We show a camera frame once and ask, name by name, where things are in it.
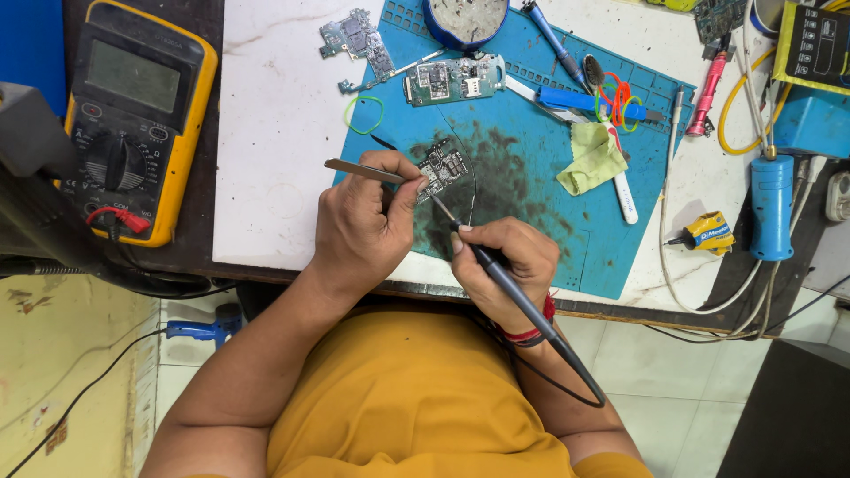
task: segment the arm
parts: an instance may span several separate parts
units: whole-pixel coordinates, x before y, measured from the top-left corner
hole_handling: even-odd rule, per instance
[[[349,175],[322,193],[310,264],[198,370],[156,431],[142,478],[265,476],[269,429],[307,354],[413,243],[413,208],[427,178],[392,151],[367,152],[360,162],[408,181],[391,195],[374,179]]]
[[[452,271],[473,302],[508,333],[521,334],[534,328],[511,299],[487,276],[476,261],[472,249],[464,242],[501,249],[511,263],[508,273],[540,310],[543,309],[549,285],[558,267],[558,244],[515,218],[500,219],[474,228],[462,226],[460,235],[452,234],[452,248],[455,251]],[[518,347],[516,351],[549,378],[593,400],[591,391],[578,374],[547,341],[529,349]],[[522,364],[518,364],[517,375],[525,397],[537,411],[544,428],[567,446],[573,465],[601,452],[624,453],[641,459],[610,401],[603,408],[584,405]]]

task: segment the power socket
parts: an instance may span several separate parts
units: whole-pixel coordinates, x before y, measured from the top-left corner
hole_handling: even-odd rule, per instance
[[[826,217],[835,222],[850,219],[850,171],[841,171],[830,178]]]

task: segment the red test lead connector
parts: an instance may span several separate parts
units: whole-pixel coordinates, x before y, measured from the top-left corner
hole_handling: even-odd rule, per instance
[[[139,216],[127,211],[126,209],[109,207],[94,210],[86,218],[86,224],[91,225],[92,221],[94,221],[95,218],[100,216],[102,213],[105,213],[106,211],[112,211],[113,213],[115,213],[115,217],[136,234],[144,232],[150,227],[150,222],[148,222],[147,219],[142,219]]]

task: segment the blue handle tool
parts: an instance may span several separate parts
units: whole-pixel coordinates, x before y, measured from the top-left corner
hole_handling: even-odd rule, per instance
[[[750,254],[767,261],[788,259],[794,255],[790,231],[794,157],[779,155],[775,161],[760,157],[750,167],[756,220]]]
[[[189,321],[168,321],[165,338],[192,337],[195,340],[215,340],[215,349],[224,345],[228,335],[242,329],[242,309],[238,304],[221,304],[215,308],[211,324]]]
[[[566,110],[568,108],[578,108],[588,111],[596,110],[596,98],[594,96],[548,86],[541,86],[537,89],[537,102],[546,108],[555,108],[558,110]],[[645,106],[634,104],[626,107],[626,117],[638,121],[649,119],[650,121],[663,122],[667,120],[667,117],[659,111],[647,110]]]
[[[569,73],[569,75],[590,94],[590,88],[585,82],[584,71],[581,70],[581,67],[575,61],[573,55],[571,55],[570,52],[564,48],[564,45],[562,45],[555,37],[555,32],[552,31],[552,27],[549,26],[549,22],[546,21],[545,17],[543,17],[543,12],[540,10],[540,7],[537,6],[537,2],[532,1],[526,3],[522,11],[523,13],[528,14],[537,24],[537,27],[540,28],[540,31],[543,32],[543,36],[546,37],[546,40],[548,40],[549,44],[552,45],[552,48],[555,49],[558,61],[561,62],[561,65],[564,66],[567,73]]]

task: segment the white floor tile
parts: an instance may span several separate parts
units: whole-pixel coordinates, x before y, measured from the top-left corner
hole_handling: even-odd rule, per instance
[[[836,328],[830,335],[829,344],[850,354],[850,312],[844,310],[839,316]]]
[[[700,402],[635,395],[608,395],[608,398],[649,471],[655,478],[671,478]]]
[[[726,456],[743,403],[701,401],[673,478],[714,478]]]
[[[771,342],[768,339],[723,342],[702,399],[746,403]]]
[[[820,292],[802,288],[797,294],[791,312],[803,307],[816,299]],[[805,309],[799,316],[785,323],[782,331],[783,339],[805,340],[817,344],[826,344],[830,341],[832,329],[838,322],[838,309],[836,309],[836,298],[828,295]]]
[[[168,321],[192,321],[213,323],[215,308],[221,304],[237,303],[236,291],[229,290],[214,293],[198,299],[169,300],[163,299],[160,312],[160,323]]]
[[[200,367],[215,352],[215,341],[195,340],[192,337],[162,338],[160,363],[162,365],[191,365]]]
[[[235,292],[217,293],[191,300],[162,301],[160,323],[166,326],[168,321],[188,321],[213,323],[215,308],[221,304],[236,302]],[[212,340],[195,340],[191,337],[163,338],[160,345],[160,363],[164,365],[191,365],[199,367],[215,351]]]
[[[186,385],[195,377],[199,367],[183,367],[180,365],[160,365],[156,378],[156,427],[159,428],[165,414]]]
[[[571,316],[555,316],[555,322],[561,327],[561,332],[581,359],[581,363],[587,370],[593,370],[599,343],[602,342],[602,334],[608,322]]]
[[[720,344],[687,344],[609,322],[592,373],[606,393],[699,400],[719,351]]]

